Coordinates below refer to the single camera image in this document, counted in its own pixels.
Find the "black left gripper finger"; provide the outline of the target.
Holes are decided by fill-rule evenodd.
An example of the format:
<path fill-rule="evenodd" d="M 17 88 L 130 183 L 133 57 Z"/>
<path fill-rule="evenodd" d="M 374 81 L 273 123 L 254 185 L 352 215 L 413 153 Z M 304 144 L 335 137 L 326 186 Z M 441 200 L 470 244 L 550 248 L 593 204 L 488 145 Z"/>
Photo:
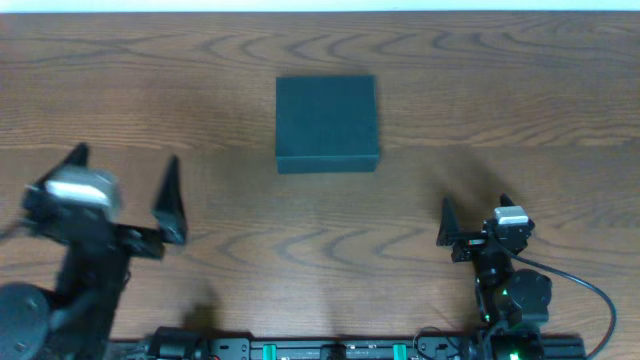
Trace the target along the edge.
<path fill-rule="evenodd" d="M 56 164 L 48 172 L 46 172 L 42 177 L 40 177 L 35 182 L 35 184 L 43 185 L 54 174 L 59 172 L 61 169 L 69 166 L 86 168 L 88 166 L 89 154 L 90 154 L 90 148 L 87 143 L 81 142 L 77 144 L 61 162 Z"/>
<path fill-rule="evenodd" d="M 159 188 L 152 215 L 167 243 L 185 245 L 188 225 L 180 186 L 180 160 L 173 155 L 169 160 Z"/>

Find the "dark green box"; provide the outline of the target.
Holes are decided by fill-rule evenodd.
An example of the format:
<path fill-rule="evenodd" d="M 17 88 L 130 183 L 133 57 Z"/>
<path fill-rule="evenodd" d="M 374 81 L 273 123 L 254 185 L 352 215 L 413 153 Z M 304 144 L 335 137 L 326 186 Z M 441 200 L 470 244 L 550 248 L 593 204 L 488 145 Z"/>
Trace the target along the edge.
<path fill-rule="evenodd" d="M 277 78 L 275 157 L 280 174 L 375 171 L 380 160 L 376 78 Z"/>

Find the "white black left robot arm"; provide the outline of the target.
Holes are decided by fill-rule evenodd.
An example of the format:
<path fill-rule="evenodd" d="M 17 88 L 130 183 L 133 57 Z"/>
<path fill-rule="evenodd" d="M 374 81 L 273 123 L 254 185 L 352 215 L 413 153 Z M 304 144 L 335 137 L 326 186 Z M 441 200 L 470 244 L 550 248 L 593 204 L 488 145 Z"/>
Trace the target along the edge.
<path fill-rule="evenodd" d="M 51 290 L 25 282 L 2 286 L 4 359 L 102 358 L 132 258 L 160 260 L 166 245 L 186 242 L 177 156 L 152 208 L 157 224 L 148 228 L 118 223 L 118 181 L 90 168 L 89 154 L 87 144 L 78 144 L 25 190 L 18 227 L 65 246 L 66 255 Z"/>

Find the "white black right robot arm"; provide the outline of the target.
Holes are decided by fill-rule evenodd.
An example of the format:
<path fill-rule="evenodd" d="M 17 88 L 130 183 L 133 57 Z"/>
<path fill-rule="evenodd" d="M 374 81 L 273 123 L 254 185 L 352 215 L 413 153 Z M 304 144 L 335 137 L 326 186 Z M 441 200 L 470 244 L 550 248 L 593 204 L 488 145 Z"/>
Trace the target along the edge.
<path fill-rule="evenodd" d="M 478 231 L 462 230 L 453 202 L 442 201 L 436 244 L 451 249 L 453 262 L 473 265 L 476 303 L 486 324 L 460 343 L 463 359 L 545 358 L 539 327 L 549 320 L 552 282 L 536 270 L 517 270 L 512 264 L 534 227 L 525 210 L 505 194 Z"/>

